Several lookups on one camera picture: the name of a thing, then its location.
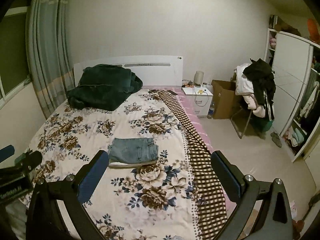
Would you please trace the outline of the folded white garment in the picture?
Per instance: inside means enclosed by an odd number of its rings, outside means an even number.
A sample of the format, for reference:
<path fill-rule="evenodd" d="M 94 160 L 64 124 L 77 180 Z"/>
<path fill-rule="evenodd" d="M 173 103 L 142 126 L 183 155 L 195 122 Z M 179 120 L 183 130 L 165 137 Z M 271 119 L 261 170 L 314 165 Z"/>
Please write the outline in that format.
<path fill-rule="evenodd" d="M 139 168 L 145 165 L 152 165 L 155 163 L 157 163 L 156 160 L 150 161 L 150 162 L 138 163 L 138 164 L 126 164 L 126 163 L 114 161 L 114 162 L 110 162 L 108 166 L 110 168 Z"/>

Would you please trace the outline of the blue denim pants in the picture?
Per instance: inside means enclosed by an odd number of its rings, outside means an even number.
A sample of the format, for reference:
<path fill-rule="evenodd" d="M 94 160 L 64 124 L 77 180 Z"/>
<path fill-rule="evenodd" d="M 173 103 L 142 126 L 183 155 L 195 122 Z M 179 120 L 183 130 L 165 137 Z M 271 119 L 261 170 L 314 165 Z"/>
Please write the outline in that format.
<path fill-rule="evenodd" d="M 108 150 L 109 159 L 126 164 L 158 160 L 158 145 L 153 138 L 115 138 Z"/>

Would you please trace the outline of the floral bed blanket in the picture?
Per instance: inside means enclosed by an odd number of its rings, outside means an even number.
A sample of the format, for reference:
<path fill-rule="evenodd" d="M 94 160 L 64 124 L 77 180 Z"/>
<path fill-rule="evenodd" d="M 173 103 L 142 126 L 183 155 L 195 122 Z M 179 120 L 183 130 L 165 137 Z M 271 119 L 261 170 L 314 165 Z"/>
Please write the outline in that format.
<path fill-rule="evenodd" d="M 140 90 L 116 110 L 64 102 L 29 143 L 35 178 L 75 174 L 99 150 L 110 164 L 84 208 L 105 239 L 213 239 L 227 221 L 210 148 L 176 96 Z"/>

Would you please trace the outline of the green striped curtain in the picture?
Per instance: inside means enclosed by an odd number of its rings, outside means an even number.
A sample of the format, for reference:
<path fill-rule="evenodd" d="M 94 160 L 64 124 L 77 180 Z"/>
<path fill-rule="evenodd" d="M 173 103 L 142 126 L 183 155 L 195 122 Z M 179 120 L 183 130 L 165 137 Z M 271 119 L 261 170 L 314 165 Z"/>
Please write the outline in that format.
<path fill-rule="evenodd" d="M 69 0 L 31 0 L 27 12 L 28 67 L 41 110 L 48 118 L 75 87 L 68 46 Z"/>

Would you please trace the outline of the dark green folded blanket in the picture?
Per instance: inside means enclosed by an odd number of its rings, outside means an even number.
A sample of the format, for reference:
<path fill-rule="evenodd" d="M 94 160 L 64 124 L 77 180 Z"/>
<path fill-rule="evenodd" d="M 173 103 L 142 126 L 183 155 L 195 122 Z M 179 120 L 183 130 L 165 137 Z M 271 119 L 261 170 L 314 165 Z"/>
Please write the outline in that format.
<path fill-rule="evenodd" d="M 114 111 L 142 87 L 143 81 L 132 70 L 98 64 L 83 70 L 78 86 L 67 92 L 67 100 L 76 109 Z"/>

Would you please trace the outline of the chair piled with clothes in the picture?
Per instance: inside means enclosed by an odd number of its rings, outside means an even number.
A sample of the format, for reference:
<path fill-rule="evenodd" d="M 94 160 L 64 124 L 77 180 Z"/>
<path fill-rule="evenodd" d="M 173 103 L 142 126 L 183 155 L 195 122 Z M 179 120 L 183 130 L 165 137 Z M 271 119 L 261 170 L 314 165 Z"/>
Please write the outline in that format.
<path fill-rule="evenodd" d="M 274 71 L 262 59 L 238 65 L 231 79 L 235 83 L 235 94 L 240 97 L 240 109 L 248 119 L 245 128 L 251 125 L 255 133 L 264 138 L 275 120 L 274 95 L 276 84 Z"/>

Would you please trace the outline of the white wardrobe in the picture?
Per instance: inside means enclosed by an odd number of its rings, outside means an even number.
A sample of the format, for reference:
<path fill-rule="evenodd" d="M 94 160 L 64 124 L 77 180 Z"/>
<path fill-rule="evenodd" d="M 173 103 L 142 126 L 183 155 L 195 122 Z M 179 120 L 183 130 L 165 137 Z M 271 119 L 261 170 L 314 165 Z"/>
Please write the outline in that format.
<path fill-rule="evenodd" d="M 276 84 L 273 129 L 296 161 L 319 128 L 319 45 L 268 29 L 264 60 Z"/>

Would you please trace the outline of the pink bed sheet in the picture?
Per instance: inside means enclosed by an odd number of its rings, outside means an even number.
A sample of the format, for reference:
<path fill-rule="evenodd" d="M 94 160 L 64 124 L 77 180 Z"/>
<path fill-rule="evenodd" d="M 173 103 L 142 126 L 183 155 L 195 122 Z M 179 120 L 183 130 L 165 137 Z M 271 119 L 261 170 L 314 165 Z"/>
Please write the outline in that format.
<path fill-rule="evenodd" d="M 207 134 L 207 132 L 204 130 L 203 126 L 201 125 L 201 120 L 205 120 L 205 118 L 199 118 L 194 113 L 194 107 L 192 102 L 187 98 L 187 96 L 184 94 L 184 92 L 181 90 L 181 87 L 170 87 L 170 86 L 144 86 L 143 89 L 157 89 L 157 90 L 170 90 L 176 93 L 175 98 L 181 105 L 181 107 L 184 109 L 186 115 L 190 119 L 191 123 L 197 130 L 198 134 L 206 144 L 208 150 L 210 153 L 214 151 L 210 138 Z"/>

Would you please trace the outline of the grey slipper on floor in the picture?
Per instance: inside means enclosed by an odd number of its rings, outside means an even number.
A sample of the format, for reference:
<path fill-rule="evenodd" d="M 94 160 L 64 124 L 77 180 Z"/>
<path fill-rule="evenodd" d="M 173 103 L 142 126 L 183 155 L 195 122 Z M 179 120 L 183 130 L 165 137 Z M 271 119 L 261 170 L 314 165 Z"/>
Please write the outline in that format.
<path fill-rule="evenodd" d="M 279 135 L 276 132 L 272 132 L 271 133 L 271 138 L 272 138 L 272 141 L 275 143 L 275 145 L 277 147 L 279 147 L 279 148 L 282 147 L 281 139 L 280 139 Z"/>

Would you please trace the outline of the brown cardboard box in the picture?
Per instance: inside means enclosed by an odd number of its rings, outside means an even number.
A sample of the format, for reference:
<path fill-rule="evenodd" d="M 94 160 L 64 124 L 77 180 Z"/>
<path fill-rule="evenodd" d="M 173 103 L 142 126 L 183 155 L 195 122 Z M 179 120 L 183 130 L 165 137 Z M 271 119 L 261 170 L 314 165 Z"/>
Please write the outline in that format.
<path fill-rule="evenodd" d="M 239 108 L 242 96 L 235 94 L 234 82 L 212 80 L 213 85 L 213 119 L 230 119 Z"/>

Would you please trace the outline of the white bed headboard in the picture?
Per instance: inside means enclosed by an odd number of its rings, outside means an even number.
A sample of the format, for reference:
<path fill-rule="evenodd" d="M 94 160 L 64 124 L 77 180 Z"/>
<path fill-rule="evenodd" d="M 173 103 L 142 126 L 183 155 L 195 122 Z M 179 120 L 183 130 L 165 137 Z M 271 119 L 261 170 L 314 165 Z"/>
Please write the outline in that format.
<path fill-rule="evenodd" d="M 86 67 L 110 64 L 132 70 L 144 86 L 180 86 L 183 80 L 183 57 L 163 55 L 119 56 L 74 64 L 75 83 Z"/>

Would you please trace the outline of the white bedside table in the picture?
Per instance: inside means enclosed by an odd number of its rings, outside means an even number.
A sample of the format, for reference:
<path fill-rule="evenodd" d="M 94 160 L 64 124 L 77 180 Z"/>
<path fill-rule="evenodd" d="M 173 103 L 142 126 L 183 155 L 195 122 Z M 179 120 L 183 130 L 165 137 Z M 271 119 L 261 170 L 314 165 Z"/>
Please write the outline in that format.
<path fill-rule="evenodd" d="M 212 104 L 213 94 L 206 87 L 182 87 L 185 96 L 191 102 L 194 113 L 200 118 L 205 118 Z"/>

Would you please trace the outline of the beige bedside lamp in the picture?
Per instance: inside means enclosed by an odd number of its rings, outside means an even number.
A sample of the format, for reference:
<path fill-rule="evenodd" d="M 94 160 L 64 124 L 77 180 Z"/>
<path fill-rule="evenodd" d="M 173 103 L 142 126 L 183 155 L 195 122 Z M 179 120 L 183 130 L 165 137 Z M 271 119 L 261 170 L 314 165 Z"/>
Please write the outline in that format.
<path fill-rule="evenodd" d="M 203 83 L 203 77 L 204 77 L 204 72 L 199 70 L 195 72 L 194 81 L 193 81 L 195 87 L 201 87 Z"/>

